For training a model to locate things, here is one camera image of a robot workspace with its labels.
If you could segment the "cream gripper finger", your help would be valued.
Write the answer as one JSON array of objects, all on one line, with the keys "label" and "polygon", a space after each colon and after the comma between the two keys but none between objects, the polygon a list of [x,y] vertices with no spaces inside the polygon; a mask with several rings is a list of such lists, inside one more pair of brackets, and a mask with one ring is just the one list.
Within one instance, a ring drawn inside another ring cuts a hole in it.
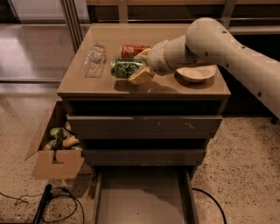
[{"label": "cream gripper finger", "polygon": [[143,51],[141,51],[138,55],[136,55],[134,57],[135,60],[142,60],[142,61],[146,61],[148,59],[149,53],[150,53],[151,49],[150,48],[146,48]]},{"label": "cream gripper finger", "polygon": [[138,69],[135,73],[133,73],[128,81],[134,85],[143,84],[147,81],[151,81],[154,77],[154,73],[147,67],[143,67]]}]

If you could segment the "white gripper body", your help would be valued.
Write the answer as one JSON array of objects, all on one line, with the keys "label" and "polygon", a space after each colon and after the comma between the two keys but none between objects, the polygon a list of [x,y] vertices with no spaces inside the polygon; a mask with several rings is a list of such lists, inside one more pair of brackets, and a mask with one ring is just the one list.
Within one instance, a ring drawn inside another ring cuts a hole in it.
[{"label": "white gripper body", "polygon": [[174,54],[171,49],[171,42],[164,40],[150,49],[147,64],[152,72],[164,76],[174,71],[173,60]]}]

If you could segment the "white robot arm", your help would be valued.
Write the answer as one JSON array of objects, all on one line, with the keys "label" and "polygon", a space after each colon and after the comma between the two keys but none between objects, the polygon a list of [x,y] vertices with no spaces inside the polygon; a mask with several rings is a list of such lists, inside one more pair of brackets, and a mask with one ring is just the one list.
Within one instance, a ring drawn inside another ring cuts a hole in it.
[{"label": "white robot arm", "polygon": [[241,44],[224,25],[210,17],[195,20],[185,35],[158,42],[136,57],[144,64],[129,77],[133,84],[181,67],[217,64],[280,117],[280,62]]}]

